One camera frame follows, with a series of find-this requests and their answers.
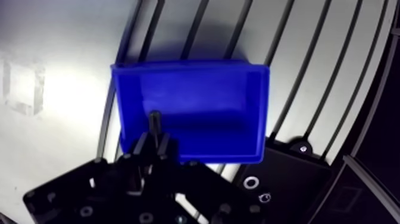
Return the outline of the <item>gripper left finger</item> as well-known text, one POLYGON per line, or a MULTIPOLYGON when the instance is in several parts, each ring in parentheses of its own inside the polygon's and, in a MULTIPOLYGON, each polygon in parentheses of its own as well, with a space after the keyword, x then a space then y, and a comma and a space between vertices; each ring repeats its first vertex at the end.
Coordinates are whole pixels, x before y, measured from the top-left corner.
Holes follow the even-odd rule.
POLYGON ((90 160, 29 190, 23 203, 35 223, 116 220, 142 194, 156 145, 156 135, 144 132, 117 161, 90 160))

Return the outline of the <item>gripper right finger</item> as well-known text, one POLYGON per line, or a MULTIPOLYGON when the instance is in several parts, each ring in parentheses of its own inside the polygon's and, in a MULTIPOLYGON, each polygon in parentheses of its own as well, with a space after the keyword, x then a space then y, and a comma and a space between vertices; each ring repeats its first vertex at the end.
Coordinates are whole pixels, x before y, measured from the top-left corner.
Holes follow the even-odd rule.
POLYGON ((179 162, 179 143, 167 133, 156 135, 156 189, 185 195, 210 223, 266 223, 261 203, 200 161, 179 162))

